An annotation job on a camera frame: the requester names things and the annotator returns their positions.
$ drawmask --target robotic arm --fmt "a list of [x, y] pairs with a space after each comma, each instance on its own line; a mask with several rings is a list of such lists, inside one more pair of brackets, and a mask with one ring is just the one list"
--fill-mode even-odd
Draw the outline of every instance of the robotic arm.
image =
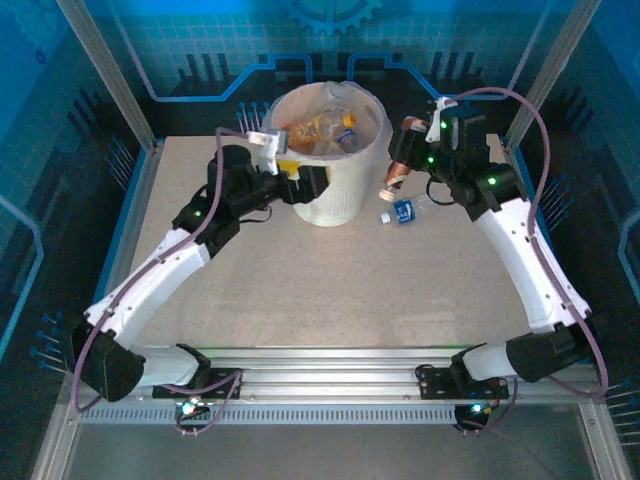
[[[185, 245], [166, 256], [201, 227], [212, 208], [217, 162], [209, 162], [207, 184], [173, 220], [160, 245], [119, 287], [89, 307], [67, 325], [63, 345], [67, 368], [73, 371], [81, 350], [108, 314], [82, 365], [81, 379], [108, 401], [126, 397], [134, 388], [151, 385], [186, 385], [203, 388], [211, 383], [210, 362], [186, 345], [175, 347], [134, 346], [142, 328], [167, 298], [195, 271], [204, 267], [240, 231], [240, 217], [264, 210], [278, 199], [284, 203], [309, 203], [329, 182], [326, 169], [301, 166], [299, 179], [279, 172], [275, 155], [286, 150], [286, 133], [250, 132], [250, 143], [262, 145], [259, 168], [250, 163], [227, 168], [223, 173], [220, 203], [209, 224]], [[225, 147], [228, 157], [233, 149]], [[127, 290], [125, 286], [134, 283]], [[115, 299], [119, 301], [111, 307]]]
[[[429, 121], [402, 131], [394, 161], [426, 171], [432, 181], [445, 183], [455, 203], [496, 248], [520, 294], [532, 333], [497, 344], [468, 349], [452, 359], [451, 375], [459, 393], [478, 382], [518, 375], [536, 382], [589, 356], [590, 347], [570, 309], [591, 332], [603, 326], [573, 288], [540, 234], [535, 240], [569, 297], [563, 301], [532, 247], [527, 229], [531, 204], [513, 167], [491, 163], [486, 145], [485, 117], [475, 108], [440, 98]], [[425, 124], [428, 130], [425, 135]]]

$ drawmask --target trash bin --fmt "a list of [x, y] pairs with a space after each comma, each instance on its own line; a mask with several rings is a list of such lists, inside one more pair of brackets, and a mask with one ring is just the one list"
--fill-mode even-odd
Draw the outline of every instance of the trash bin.
[[354, 130], [367, 146], [353, 154], [314, 157], [289, 150], [278, 157], [279, 161], [329, 169], [330, 183], [325, 192], [309, 204], [293, 207], [302, 219], [321, 227], [342, 225], [358, 214], [367, 194], [372, 166], [390, 161], [393, 133], [380, 101], [353, 82], [312, 83], [292, 90], [273, 103], [263, 129], [308, 120], [322, 113], [327, 105], [346, 107], [356, 115]]

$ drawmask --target black cable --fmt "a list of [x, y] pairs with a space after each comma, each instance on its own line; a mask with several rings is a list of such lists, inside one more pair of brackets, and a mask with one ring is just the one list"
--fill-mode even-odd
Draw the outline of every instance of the black cable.
[[242, 225], [243, 223], [264, 223], [264, 222], [268, 222], [271, 219], [271, 215], [273, 215], [273, 209], [271, 208], [271, 205], [267, 205], [266, 207], [259, 210], [261, 212], [269, 212], [269, 215], [267, 215], [267, 218], [265, 218], [264, 220], [247, 218], [246, 220], [240, 220], [240, 225]]
[[449, 205], [455, 205], [456, 202], [451, 200], [450, 202], [441, 202], [440, 200], [436, 200], [435, 198], [433, 198], [431, 196], [431, 185], [433, 185], [435, 183], [435, 180], [433, 179], [433, 177], [429, 177], [429, 180], [427, 180], [427, 188], [426, 190], [426, 194], [427, 197], [429, 197], [429, 199], [435, 203], [436, 205], [440, 205], [442, 207], [448, 207]]

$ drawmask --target enclosure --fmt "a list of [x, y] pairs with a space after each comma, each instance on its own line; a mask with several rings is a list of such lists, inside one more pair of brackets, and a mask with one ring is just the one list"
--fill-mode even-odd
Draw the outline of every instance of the enclosure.
[[[639, 26], [633, 0], [0, 0], [3, 478], [635, 478]], [[257, 122], [300, 85], [345, 80], [384, 106], [391, 150], [402, 120], [442, 95], [499, 86], [539, 107], [552, 162], [538, 223], [591, 309], [606, 312], [598, 341], [610, 385], [623, 386], [591, 401], [525, 384], [497, 430], [511, 440], [469, 445], [433, 425], [451, 422], [420, 417], [455, 402], [421, 402], [417, 365], [529, 329], [462, 209], [407, 230], [379, 224], [381, 162], [354, 220], [321, 228], [274, 205], [146, 325], [142, 344], [188, 343], [245, 369], [222, 425], [187, 445], [173, 437], [175, 402], [147, 392], [74, 413], [57, 348], [65, 321], [158, 245], [206, 177], [215, 129], [247, 127], [245, 109]], [[504, 146], [492, 161], [512, 164], [533, 198], [535, 123], [498, 94], [473, 104]], [[403, 194], [426, 179], [412, 176]], [[587, 363], [563, 374], [595, 378]], [[298, 457], [274, 460], [296, 442]]]

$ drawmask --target gear logo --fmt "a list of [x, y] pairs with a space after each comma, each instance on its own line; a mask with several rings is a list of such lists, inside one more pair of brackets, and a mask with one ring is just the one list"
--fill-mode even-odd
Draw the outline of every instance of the gear logo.
[[359, 28], [365, 18], [373, 17], [373, 9], [382, 7], [382, 0], [281, 0], [289, 17], [313, 33], [333, 35], [347, 33], [349, 27]]
[[53, 40], [60, 16], [55, 0], [0, 0], [0, 13], [13, 14], [25, 37], [36, 47]]

